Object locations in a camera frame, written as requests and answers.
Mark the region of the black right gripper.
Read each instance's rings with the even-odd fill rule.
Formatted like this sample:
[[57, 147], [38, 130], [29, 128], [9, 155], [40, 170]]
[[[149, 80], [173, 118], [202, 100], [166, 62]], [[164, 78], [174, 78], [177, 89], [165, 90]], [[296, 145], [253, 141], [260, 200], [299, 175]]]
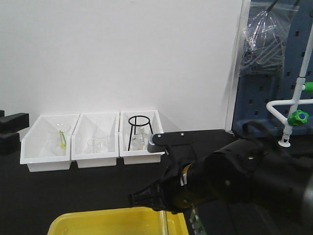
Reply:
[[164, 151], [166, 169], [143, 189], [129, 194], [131, 207], [184, 212], [193, 205], [217, 200], [204, 178], [204, 159], [220, 148], [210, 132], [169, 132], [149, 137], [148, 151]]

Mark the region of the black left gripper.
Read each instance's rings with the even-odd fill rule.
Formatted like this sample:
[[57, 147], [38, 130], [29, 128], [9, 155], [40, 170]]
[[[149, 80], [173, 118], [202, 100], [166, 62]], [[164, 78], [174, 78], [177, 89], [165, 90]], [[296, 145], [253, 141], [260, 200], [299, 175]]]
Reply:
[[20, 149], [19, 131], [29, 127], [29, 113], [5, 115], [0, 111], [0, 155], [7, 156]]

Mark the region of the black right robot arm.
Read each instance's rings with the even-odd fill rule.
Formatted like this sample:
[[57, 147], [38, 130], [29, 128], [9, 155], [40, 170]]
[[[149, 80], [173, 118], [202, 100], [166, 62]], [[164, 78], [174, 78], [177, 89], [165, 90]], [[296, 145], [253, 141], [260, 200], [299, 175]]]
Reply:
[[224, 130], [154, 134], [159, 179], [129, 196], [130, 205], [182, 212], [191, 233], [310, 235], [313, 232], [312, 136], [290, 149], [261, 123], [242, 137]]

